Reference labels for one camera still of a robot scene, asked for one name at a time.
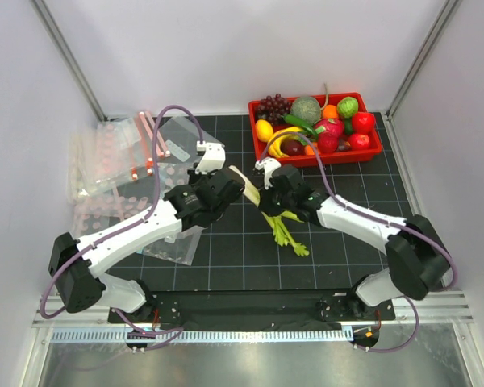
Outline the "red textured fruit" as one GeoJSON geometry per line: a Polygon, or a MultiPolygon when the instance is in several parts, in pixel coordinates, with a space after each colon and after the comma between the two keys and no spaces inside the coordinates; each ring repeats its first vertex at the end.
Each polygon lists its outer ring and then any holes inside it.
{"type": "Polygon", "coordinates": [[[339,137],[327,131],[319,134],[317,148],[323,154],[331,154],[339,147],[339,137]]]}

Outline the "pink dotted zip bag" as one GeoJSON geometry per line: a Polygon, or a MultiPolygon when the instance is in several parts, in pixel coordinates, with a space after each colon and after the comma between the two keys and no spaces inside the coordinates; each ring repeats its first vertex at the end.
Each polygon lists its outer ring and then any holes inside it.
{"type": "Polygon", "coordinates": [[[189,170],[193,167],[192,163],[160,163],[158,165],[160,197],[162,198],[175,186],[187,185],[190,179],[189,170]]]}

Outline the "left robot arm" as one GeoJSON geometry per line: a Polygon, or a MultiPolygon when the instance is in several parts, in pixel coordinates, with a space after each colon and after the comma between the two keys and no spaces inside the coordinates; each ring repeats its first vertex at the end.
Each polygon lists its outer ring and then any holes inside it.
{"type": "Polygon", "coordinates": [[[152,318],[155,304],[140,282],[108,274],[121,260],[157,240],[196,231],[218,221],[242,195],[241,175],[224,168],[155,196],[147,210],[106,230],[74,239],[68,232],[53,244],[49,289],[57,289],[62,311],[76,314],[93,305],[127,313],[138,323],[152,318]]]}

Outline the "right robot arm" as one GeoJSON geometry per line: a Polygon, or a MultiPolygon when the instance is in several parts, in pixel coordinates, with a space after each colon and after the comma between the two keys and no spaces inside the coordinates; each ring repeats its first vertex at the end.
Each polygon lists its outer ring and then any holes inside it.
{"type": "Polygon", "coordinates": [[[400,218],[353,204],[330,188],[313,189],[297,168],[274,158],[255,163],[264,176],[260,209],[270,216],[291,213],[300,221],[341,231],[387,258],[382,271],[362,277],[348,292],[348,312],[368,318],[394,298],[421,301],[452,269],[451,257],[432,224],[421,215],[400,218]]]}

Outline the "orange zipper bag stack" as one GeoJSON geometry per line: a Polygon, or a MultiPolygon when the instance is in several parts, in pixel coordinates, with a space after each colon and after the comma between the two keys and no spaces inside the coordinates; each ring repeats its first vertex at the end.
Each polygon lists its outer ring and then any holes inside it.
{"type": "Polygon", "coordinates": [[[155,119],[140,111],[74,133],[69,142],[69,200],[79,202],[153,175],[154,162],[171,156],[155,119]]]}

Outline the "dark red apple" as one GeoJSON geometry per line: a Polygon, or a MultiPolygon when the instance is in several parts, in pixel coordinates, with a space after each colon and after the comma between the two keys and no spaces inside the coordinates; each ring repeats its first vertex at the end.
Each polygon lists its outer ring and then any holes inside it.
{"type": "Polygon", "coordinates": [[[305,146],[296,139],[285,139],[280,146],[281,151],[287,156],[304,156],[304,148],[305,146]]]}

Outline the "orange tangerine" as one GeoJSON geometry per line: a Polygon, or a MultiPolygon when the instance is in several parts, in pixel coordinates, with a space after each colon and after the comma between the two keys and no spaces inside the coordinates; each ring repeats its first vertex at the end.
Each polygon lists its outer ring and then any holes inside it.
{"type": "Polygon", "coordinates": [[[318,152],[317,143],[314,142],[312,145],[306,144],[304,147],[304,154],[306,156],[314,156],[318,152]]]}

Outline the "yellow banana bunch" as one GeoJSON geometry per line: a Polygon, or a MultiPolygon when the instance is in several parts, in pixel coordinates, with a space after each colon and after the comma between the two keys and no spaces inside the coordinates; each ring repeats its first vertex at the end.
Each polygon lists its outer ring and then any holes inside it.
{"type": "Polygon", "coordinates": [[[273,137],[269,140],[268,145],[268,153],[270,156],[274,158],[284,158],[289,157],[285,153],[283,153],[280,149],[282,141],[285,139],[296,139],[299,141],[296,133],[301,133],[302,130],[299,127],[289,127],[286,129],[282,129],[277,131],[273,134],[273,137]]]}

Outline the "yellow lemon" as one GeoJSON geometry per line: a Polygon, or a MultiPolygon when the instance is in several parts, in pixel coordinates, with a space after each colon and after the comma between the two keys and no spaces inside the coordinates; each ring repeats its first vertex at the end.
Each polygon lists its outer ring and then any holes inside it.
{"type": "Polygon", "coordinates": [[[264,119],[258,119],[255,123],[255,133],[261,142],[268,143],[273,137],[273,126],[264,119]]]}

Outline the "green chili pepper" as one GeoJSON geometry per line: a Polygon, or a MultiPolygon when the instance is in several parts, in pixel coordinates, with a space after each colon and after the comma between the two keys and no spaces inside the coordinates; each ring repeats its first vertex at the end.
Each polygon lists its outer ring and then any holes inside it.
{"type": "Polygon", "coordinates": [[[304,119],[296,117],[292,114],[286,114],[283,116],[283,120],[292,126],[302,128],[310,136],[316,137],[318,135],[313,125],[305,121],[304,119]]]}

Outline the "pink dragon fruit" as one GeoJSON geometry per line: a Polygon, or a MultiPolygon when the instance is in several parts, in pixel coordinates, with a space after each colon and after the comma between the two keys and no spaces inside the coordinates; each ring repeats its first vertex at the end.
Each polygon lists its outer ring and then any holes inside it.
{"type": "Polygon", "coordinates": [[[331,137],[339,138],[344,133],[344,124],[339,119],[321,119],[314,125],[314,129],[318,135],[326,133],[331,137]]]}

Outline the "red tomato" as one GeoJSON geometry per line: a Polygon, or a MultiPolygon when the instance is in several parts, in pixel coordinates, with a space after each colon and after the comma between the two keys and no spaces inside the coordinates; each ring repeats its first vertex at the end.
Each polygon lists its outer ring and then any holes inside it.
{"type": "Polygon", "coordinates": [[[370,148],[370,139],[366,134],[353,133],[348,138],[352,151],[364,151],[370,148]]]}

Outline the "green cantaloupe melon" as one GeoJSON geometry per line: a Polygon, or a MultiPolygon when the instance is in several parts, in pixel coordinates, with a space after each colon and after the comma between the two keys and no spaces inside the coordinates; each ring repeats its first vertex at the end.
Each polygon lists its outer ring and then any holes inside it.
{"type": "Polygon", "coordinates": [[[312,96],[302,96],[292,102],[290,114],[314,125],[322,118],[321,105],[312,96]]]}

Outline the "green leafy cabbage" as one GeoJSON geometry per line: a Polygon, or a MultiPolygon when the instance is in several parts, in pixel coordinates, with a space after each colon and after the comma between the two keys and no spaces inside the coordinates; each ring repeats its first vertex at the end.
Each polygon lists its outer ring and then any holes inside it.
{"type": "Polygon", "coordinates": [[[359,111],[359,103],[354,97],[345,97],[338,102],[336,110],[340,118],[350,119],[359,111]]]}

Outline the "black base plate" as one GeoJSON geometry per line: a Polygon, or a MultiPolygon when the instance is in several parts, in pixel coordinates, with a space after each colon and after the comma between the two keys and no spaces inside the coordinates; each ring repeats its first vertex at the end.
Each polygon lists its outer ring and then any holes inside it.
{"type": "Polygon", "coordinates": [[[126,317],[164,330],[267,332],[375,325],[395,320],[395,313],[391,301],[360,306],[347,289],[220,290],[154,292],[147,306],[126,317]]]}

